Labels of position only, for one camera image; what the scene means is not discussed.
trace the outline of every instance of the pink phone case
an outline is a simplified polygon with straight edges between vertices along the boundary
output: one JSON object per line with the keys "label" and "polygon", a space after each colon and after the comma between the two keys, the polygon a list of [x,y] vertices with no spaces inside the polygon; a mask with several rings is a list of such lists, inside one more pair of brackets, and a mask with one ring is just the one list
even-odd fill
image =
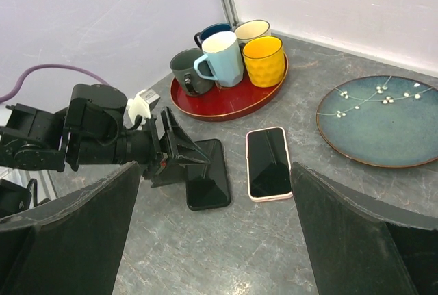
{"label": "pink phone case", "polygon": [[287,142],[286,142],[286,132],[284,130],[284,128],[280,127],[280,126],[274,126],[274,127],[266,127],[265,129],[255,129],[253,131],[249,131],[246,134],[246,174],[248,177],[248,195],[249,198],[254,201],[255,203],[262,203],[265,201],[279,201],[281,199],[288,199],[292,197],[292,191],[288,192],[287,194],[279,194],[276,196],[267,196],[267,197],[253,197],[251,196],[250,193],[250,183],[249,183],[249,159],[248,159],[248,135],[254,132],[258,132],[258,131],[264,131],[267,129],[281,129],[281,131],[283,132],[283,137],[284,137],[284,141],[285,141],[285,149],[286,149],[286,156],[287,156],[287,165],[289,166],[289,171],[290,171],[290,158],[289,158],[289,150],[287,149]]}

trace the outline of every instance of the yellow mug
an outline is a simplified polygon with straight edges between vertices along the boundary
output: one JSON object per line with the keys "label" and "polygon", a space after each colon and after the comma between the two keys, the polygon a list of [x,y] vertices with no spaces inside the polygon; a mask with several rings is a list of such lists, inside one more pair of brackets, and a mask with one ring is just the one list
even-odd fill
{"label": "yellow mug", "polygon": [[249,79],[255,86],[269,88],[283,79],[285,52],[280,38],[263,36],[251,40],[243,54]]}

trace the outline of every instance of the gray mug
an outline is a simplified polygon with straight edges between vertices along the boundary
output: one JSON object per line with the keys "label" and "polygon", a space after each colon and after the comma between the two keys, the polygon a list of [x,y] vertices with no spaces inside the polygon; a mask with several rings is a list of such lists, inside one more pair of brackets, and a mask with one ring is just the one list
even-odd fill
{"label": "gray mug", "polygon": [[[202,79],[193,69],[193,63],[204,53],[200,49],[188,49],[178,53],[170,61],[170,69],[172,69],[175,79],[183,88],[184,92],[191,97],[195,97],[208,92],[214,85],[214,81]],[[199,69],[204,75],[211,75],[210,67],[206,62],[199,65]]]}

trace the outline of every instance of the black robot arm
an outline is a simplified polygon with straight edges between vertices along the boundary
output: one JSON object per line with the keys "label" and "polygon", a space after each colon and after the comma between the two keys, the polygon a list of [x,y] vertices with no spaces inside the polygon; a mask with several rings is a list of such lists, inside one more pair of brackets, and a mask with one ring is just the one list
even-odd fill
{"label": "black robot arm", "polygon": [[[152,90],[141,93],[147,109],[155,107],[159,96]],[[8,106],[12,113],[0,127],[0,166],[63,172],[65,162],[77,171],[80,165],[137,161],[143,177],[160,186],[183,181],[186,165],[210,163],[170,108],[161,111],[164,135],[159,138],[150,111],[137,115],[132,128],[123,125],[127,104],[126,96],[111,86],[77,84],[70,105],[54,114]]]}

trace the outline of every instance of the light blue mug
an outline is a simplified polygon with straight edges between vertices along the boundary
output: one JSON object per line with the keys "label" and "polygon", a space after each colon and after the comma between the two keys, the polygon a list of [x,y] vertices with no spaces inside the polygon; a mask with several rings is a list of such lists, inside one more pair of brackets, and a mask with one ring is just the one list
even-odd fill
{"label": "light blue mug", "polygon": [[[237,36],[232,31],[222,31],[208,37],[202,43],[204,55],[193,63],[199,77],[217,81],[224,87],[238,85],[244,76],[244,63],[240,54]],[[203,75],[199,64],[207,61],[213,76]]]}

